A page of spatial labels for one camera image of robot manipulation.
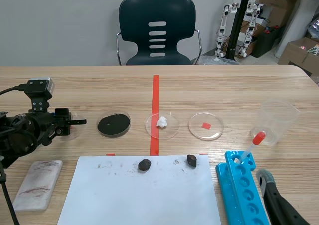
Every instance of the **measuring cup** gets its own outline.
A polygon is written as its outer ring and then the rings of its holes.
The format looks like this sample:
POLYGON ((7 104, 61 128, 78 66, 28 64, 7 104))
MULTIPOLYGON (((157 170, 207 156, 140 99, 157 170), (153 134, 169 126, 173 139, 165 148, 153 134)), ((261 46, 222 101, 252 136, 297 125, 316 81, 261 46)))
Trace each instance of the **measuring cup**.
POLYGON ((250 134, 254 138, 259 132, 264 132, 266 137, 262 144, 275 145, 300 113, 292 104, 282 100, 270 99, 262 102, 250 134))

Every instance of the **black pole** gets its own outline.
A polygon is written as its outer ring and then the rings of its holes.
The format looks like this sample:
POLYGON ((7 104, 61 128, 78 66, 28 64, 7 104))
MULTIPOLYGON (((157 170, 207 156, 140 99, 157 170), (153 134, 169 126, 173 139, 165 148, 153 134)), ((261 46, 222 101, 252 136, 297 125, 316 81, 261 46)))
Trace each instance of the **black pole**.
POLYGON ((246 14, 248 1, 249 0, 241 0, 240 8, 238 9, 235 15, 233 27, 231 29, 231 34, 229 36, 229 43, 228 43, 225 58, 235 60, 234 56, 235 56, 236 44, 237 44, 238 36, 240 33, 241 24, 243 23, 243 20, 246 14))

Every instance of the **white pedestal sink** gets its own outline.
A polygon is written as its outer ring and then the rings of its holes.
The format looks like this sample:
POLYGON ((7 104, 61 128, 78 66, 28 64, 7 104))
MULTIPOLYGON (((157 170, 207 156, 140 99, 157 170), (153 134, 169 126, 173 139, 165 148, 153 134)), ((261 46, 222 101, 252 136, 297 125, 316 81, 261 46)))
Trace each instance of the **white pedestal sink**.
POLYGON ((288 42, 298 40, 304 36, 318 5, 319 0, 300 0, 300 5, 275 52, 276 57, 281 56, 288 42))

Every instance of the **red paper square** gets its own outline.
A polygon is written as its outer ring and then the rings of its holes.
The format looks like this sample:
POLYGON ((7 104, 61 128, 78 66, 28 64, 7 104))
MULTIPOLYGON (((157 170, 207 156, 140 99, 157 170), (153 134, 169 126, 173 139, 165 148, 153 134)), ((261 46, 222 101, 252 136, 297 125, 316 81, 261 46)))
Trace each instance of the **red paper square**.
POLYGON ((211 124, 203 123, 202 128, 204 128, 204 129, 210 129, 210 128, 211 128, 211 124))

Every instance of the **petri dish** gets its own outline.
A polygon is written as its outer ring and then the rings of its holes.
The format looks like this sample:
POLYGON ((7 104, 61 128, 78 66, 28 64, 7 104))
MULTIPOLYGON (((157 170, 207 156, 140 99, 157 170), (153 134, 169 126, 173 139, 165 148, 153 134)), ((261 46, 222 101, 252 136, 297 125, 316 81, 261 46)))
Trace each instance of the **petri dish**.
MULTIPOLYGON (((86 118, 79 113, 72 113, 71 119, 80 120, 80 119, 86 119, 86 118)), ((79 137, 86 130, 87 124, 88 123, 79 124, 79 125, 71 125, 71 128, 70 128, 71 133, 68 136, 60 136, 60 139, 63 141, 69 141, 79 137)))
POLYGON ((108 138, 125 135, 131 127, 131 118, 126 112, 106 112, 96 123, 98 132, 108 138))
POLYGON ((145 122, 145 129, 148 132, 148 134, 156 139, 170 139, 173 138, 175 135, 177 135, 179 131, 179 121, 178 119, 172 115, 172 113, 158 113, 151 115, 148 117, 148 119, 145 122), (161 117, 165 117, 167 119, 167 127, 160 128, 160 127, 154 127, 152 128, 152 119, 155 120, 155 125, 157 123, 157 120, 161 117))
POLYGON ((189 131, 199 139, 215 140, 218 139, 224 131, 223 121, 208 112, 195 114, 188 122, 189 131))

